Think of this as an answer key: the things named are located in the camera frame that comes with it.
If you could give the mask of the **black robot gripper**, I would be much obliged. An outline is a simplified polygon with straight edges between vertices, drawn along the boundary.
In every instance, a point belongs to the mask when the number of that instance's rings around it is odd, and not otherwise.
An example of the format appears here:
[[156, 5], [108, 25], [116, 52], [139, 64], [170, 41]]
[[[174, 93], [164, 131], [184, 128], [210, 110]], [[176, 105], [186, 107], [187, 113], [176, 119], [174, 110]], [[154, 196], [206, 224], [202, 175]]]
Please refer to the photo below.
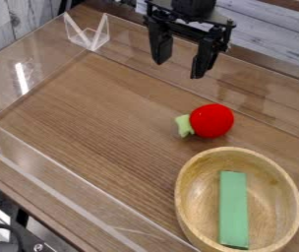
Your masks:
[[147, 4], [144, 24], [148, 28], [154, 61], [162, 65], [171, 58], [172, 34], [199, 41], [190, 77], [200, 79], [213, 68], [218, 51], [229, 49], [237, 23], [217, 11], [217, 0], [144, 0], [144, 2]]

